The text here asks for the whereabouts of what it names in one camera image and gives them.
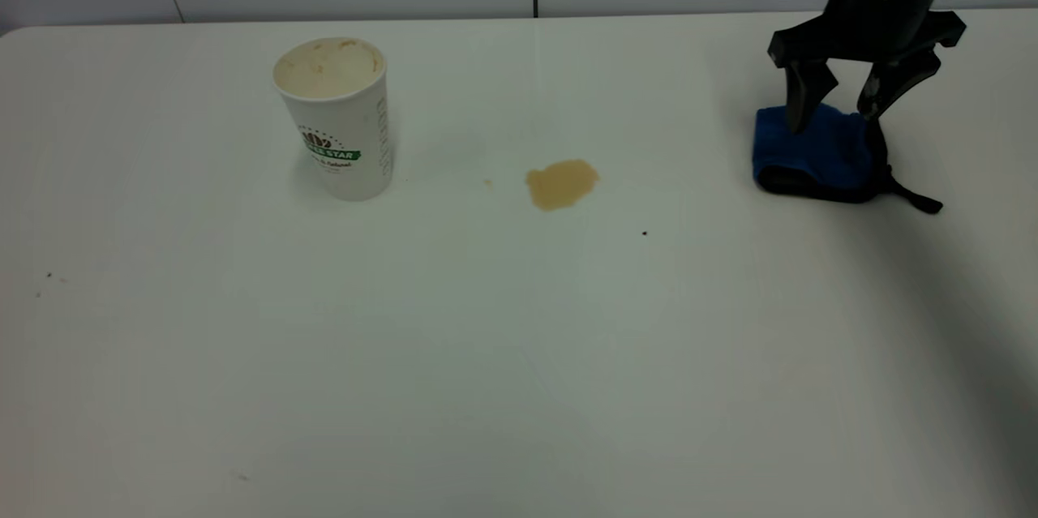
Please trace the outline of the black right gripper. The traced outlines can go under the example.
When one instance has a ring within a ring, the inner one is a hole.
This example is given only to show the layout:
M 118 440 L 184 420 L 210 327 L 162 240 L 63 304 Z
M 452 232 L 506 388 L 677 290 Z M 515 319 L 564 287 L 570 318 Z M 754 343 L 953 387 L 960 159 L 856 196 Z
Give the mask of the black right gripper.
M 768 54 L 785 71 L 786 122 L 793 134 L 807 130 L 819 105 L 838 87 L 828 59 L 875 63 L 861 89 L 857 110 L 874 122 L 900 97 L 934 77 L 941 60 L 933 49 L 906 56 L 920 46 L 955 45 L 963 23 L 944 31 L 949 16 L 928 23 L 934 0 L 828 0 L 822 15 L 775 32 Z

